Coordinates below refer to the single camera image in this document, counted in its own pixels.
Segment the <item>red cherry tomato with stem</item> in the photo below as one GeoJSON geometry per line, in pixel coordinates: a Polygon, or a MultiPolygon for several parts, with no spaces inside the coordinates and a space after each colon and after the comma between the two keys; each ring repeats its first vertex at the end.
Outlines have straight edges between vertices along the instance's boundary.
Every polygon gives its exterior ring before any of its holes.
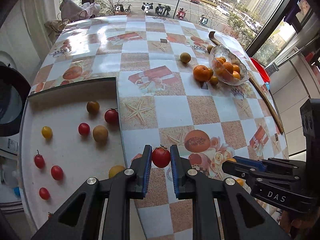
{"type": "Polygon", "coordinates": [[[37,151],[37,154],[34,155],[34,164],[39,169],[43,169],[46,165],[44,158],[41,154],[39,154],[39,151],[37,151]]]}

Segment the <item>brown longan fruit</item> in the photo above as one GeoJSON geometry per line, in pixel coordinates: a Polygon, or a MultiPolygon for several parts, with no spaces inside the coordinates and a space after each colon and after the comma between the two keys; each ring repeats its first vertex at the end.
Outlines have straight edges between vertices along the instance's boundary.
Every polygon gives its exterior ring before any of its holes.
{"type": "Polygon", "coordinates": [[[108,130],[102,125],[96,126],[93,131],[93,138],[96,142],[106,142],[108,138],[108,130]]]}

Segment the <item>yellow cherry tomato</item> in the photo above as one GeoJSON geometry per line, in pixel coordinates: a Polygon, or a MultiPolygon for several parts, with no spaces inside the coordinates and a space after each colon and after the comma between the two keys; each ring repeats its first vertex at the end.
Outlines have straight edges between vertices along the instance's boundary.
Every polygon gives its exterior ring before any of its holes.
{"type": "Polygon", "coordinates": [[[48,127],[48,126],[44,126],[41,129],[41,134],[46,140],[50,140],[52,138],[52,136],[53,136],[52,129],[50,127],[48,127]]]}
{"type": "Polygon", "coordinates": [[[109,179],[113,178],[115,175],[117,175],[119,172],[122,172],[125,169],[126,168],[122,165],[115,165],[115,166],[111,167],[108,172],[108,178],[109,179]]]}

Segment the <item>white tray with green rim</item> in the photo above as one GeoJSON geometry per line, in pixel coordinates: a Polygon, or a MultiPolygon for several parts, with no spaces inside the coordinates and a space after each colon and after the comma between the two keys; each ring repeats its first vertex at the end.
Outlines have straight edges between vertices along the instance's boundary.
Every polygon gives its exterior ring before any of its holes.
{"type": "Polygon", "coordinates": [[[108,178],[115,165],[126,166],[119,125],[104,119],[108,109],[118,107],[117,80],[105,77],[50,88],[28,96],[20,131],[19,168],[23,207],[33,231],[38,230],[89,177],[108,178]],[[81,136],[78,126],[90,126],[81,136]],[[96,142],[92,131],[102,125],[108,130],[106,142],[96,142]],[[48,126],[53,136],[46,140],[41,129],[48,126]],[[41,154],[43,169],[34,164],[41,154]],[[51,168],[63,170],[63,180],[52,178],[51,168]]]}

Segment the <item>glass fruit bowl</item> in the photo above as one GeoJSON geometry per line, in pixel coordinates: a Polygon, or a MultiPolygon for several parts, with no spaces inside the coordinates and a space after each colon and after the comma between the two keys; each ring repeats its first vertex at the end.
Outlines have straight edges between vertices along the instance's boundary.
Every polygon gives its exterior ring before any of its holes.
{"type": "Polygon", "coordinates": [[[214,76],[227,85],[239,86],[249,80],[246,66],[223,45],[211,49],[209,65],[214,76]]]}

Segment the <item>orange in bowl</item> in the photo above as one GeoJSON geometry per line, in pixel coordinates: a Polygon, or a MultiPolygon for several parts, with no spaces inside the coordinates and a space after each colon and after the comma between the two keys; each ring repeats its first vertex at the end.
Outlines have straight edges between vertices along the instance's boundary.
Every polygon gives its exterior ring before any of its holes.
{"type": "Polygon", "coordinates": [[[233,74],[233,65],[230,63],[230,62],[224,62],[223,64],[223,67],[230,73],[230,74],[233,74]]]}

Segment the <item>large orange on table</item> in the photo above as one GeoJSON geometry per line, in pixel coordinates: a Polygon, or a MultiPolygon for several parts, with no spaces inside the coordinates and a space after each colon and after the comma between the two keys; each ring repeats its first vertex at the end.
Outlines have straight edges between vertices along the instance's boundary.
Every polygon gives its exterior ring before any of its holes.
{"type": "Polygon", "coordinates": [[[198,65],[193,69],[193,77],[199,82],[207,82],[209,80],[209,70],[204,65],[198,65]]]}

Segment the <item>patterned tablecloth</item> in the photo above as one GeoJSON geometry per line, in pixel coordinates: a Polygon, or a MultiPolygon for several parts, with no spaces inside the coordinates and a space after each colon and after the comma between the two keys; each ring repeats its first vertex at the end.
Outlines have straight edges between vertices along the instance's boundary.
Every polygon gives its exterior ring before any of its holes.
{"type": "Polygon", "coordinates": [[[115,77],[126,166],[145,145],[178,146],[193,167],[223,179],[222,162],[287,158],[285,136],[250,82],[198,83],[208,65],[209,30],[158,16],[109,16],[65,27],[46,56],[31,94],[115,77]],[[180,54],[191,61],[183,64],[180,54]]]}

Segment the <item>green-brown round fruit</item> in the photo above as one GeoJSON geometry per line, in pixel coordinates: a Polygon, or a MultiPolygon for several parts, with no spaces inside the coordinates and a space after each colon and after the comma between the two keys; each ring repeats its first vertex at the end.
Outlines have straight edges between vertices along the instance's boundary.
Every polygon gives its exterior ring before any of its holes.
{"type": "Polygon", "coordinates": [[[188,64],[191,61],[191,55],[188,53],[181,53],[180,54],[180,61],[183,64],[188,64]]]}

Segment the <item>white washing machine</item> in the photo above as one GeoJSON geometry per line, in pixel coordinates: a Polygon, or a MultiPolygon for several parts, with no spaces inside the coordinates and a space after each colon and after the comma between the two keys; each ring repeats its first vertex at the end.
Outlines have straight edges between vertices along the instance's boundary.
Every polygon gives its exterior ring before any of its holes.
{"type": "Polygon", "coordinates": [[[19,154],[20,126],[30,84],[17,70],[12,57],[1,51],[1,156],[19,154]]]}

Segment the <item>cloth bag on table edge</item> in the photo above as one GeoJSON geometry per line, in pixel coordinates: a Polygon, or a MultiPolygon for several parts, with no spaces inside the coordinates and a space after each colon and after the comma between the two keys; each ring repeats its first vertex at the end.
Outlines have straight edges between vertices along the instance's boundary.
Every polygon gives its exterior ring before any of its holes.
{"type": "Polygon", "coordinates": [[[74,0],[62,0],[59,7],[61,19],[47,21],[44,26],[55,33],[61,33],[69,23],[97,17],[100,8],[95,2],[78,5],[74,0]]]}

